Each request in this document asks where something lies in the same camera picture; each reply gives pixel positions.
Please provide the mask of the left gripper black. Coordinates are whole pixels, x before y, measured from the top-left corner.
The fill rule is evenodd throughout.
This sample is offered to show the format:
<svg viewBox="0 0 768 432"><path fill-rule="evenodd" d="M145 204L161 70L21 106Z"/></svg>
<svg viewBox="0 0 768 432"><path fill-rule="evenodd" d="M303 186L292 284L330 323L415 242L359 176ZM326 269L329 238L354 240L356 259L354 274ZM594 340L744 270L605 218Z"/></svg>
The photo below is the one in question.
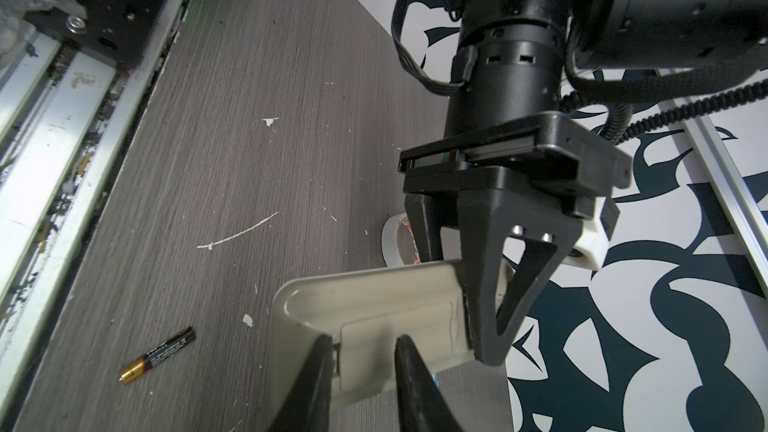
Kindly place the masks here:
<svg viewBox="0 0 768 432"><path fill-rule="evenodd" d="M441 231L459 226L470 342L500 366L577 218L630 185L631 160L562 109L569 0L445 2L459 45L450 80L427 83L449 100L445 132L401 154L405 211L422 263L442 261ZM498 301L509 238L525 246Z"/></svg>

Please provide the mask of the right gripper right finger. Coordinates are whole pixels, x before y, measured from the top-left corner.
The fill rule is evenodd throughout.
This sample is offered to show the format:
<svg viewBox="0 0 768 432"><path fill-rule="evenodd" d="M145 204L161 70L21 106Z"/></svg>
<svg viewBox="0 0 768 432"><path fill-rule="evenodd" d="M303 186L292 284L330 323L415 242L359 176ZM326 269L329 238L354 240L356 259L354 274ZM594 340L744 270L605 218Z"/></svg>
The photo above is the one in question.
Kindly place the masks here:
<svg viewBox="0 0 768 432"><path fill-rule="evenodd" d="M396 340L394 366L401 431L463 430L410 336Z"/></svg>

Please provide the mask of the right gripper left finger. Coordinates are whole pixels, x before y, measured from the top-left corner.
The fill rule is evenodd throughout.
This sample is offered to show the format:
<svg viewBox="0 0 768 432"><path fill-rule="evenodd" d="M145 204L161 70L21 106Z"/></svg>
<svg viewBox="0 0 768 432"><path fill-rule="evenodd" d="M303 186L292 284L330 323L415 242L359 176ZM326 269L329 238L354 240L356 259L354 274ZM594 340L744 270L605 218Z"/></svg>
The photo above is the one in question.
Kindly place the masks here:
<svg viewBox="0 0 768 432"><path fill-rule="evenodd" d="M335 369L333 341L319 336L269 431L328 431Z"/></svg>

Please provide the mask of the white remote control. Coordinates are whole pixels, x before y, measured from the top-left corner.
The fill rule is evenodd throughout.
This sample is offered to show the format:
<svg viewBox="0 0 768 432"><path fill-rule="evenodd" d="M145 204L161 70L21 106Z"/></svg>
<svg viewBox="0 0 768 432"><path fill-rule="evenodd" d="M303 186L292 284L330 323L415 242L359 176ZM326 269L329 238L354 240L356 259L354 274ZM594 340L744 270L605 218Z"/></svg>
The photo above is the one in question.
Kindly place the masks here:
<svg viewBox="0 0 768 432"><path fill-rule="evenodd" d="M334 410L394 389L402 335L432 373L472 361L461 271L460 261L449 260L287 282L270 311L273 407L282 406L322 335L332 345Z"/></svg>

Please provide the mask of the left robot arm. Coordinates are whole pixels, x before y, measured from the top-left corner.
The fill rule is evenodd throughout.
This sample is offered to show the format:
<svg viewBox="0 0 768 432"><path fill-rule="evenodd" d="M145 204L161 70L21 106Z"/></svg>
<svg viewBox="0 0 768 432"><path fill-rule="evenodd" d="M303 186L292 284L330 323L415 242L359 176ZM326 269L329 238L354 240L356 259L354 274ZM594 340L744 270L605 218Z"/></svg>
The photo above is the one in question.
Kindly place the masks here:
<svg viewBox="0 0 768 432"><path fill-rule="evenodd" d="M528 310L589 223L606 227L631 182L618 144L690 118L639 124L637 103L712 95L718 109L765 97L767 0L442 0L460 23L446 82L403 45L403 69L449 100L440 141L402 152L420 257L459 232L466 330L500 365Z"/></svg>

